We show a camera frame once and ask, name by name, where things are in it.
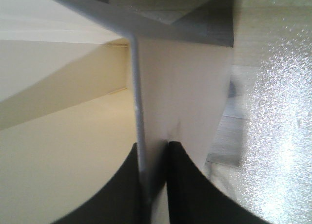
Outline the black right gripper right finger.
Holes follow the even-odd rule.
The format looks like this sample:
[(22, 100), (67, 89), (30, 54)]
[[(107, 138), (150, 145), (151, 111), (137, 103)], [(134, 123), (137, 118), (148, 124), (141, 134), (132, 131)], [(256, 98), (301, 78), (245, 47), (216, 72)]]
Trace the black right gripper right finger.
[(167, 197), (172, 224), (264, 224), (218, 190), (180, 142), (168, 145)]

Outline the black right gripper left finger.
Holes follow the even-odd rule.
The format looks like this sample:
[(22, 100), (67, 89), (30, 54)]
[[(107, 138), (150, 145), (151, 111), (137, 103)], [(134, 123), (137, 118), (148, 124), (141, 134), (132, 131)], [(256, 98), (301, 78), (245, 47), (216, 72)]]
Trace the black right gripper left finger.
[(56, 224), (145, 224), (137, 144), (121, 167), (94, 196)]

